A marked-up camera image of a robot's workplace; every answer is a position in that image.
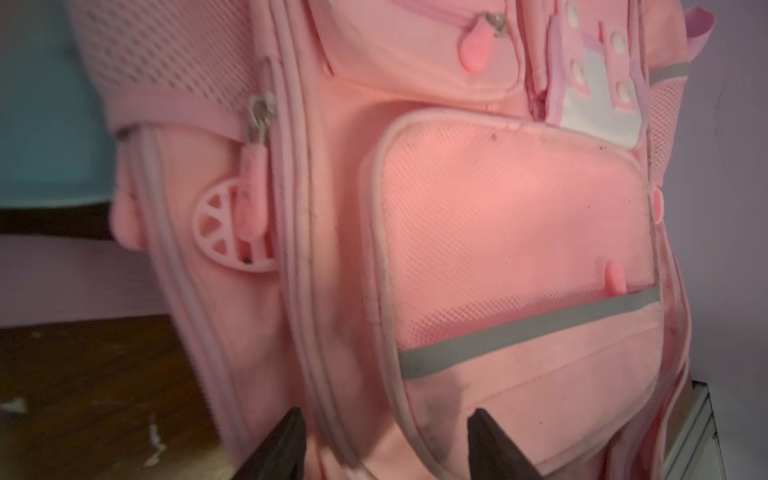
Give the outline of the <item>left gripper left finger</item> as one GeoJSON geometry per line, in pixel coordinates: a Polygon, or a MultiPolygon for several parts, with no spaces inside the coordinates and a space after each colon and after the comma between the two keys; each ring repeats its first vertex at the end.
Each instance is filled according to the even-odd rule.
{"type": "Polygon", "coordinates": [[[233,480],[302,480],[307,451],[306,422],[291,408],[235,472],[233,480]]]}

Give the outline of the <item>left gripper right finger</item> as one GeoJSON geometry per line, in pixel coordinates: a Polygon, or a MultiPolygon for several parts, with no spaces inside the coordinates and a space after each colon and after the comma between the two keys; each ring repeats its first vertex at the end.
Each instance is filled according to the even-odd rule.
{"type": "Polygon", "coordinates": [[[472,480],[543,480],[487,410],[478,408],[467,419],[467,434],[472,480]]]}

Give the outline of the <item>pink backpack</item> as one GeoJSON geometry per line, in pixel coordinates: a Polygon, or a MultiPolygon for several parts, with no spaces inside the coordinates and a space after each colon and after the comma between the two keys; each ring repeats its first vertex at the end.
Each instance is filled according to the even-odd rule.
{"type": "Polygon", "coordinates": [[[678,1],[71,1],[220,440],[302,479],[661,479],[691,318],[662,185],[678,1]]]}

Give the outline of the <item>teal plastic paddle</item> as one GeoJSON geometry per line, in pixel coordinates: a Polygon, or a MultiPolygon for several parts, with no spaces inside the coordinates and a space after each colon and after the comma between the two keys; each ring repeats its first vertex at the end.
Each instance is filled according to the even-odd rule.
{"type": "Polygon", "coordinates": [[[1,206],[110,200],[115,147],[61,1],[1,4],[1,206]]]}

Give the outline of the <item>aluminium front rail frame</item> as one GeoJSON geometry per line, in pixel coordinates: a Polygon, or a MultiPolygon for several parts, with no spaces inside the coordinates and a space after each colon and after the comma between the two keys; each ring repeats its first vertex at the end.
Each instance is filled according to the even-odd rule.
{"type": "Polygon", "coordinates": [[[708,385],[693,382],[693,403],[664,462],[666,480],[726,480],[708,385]]]}

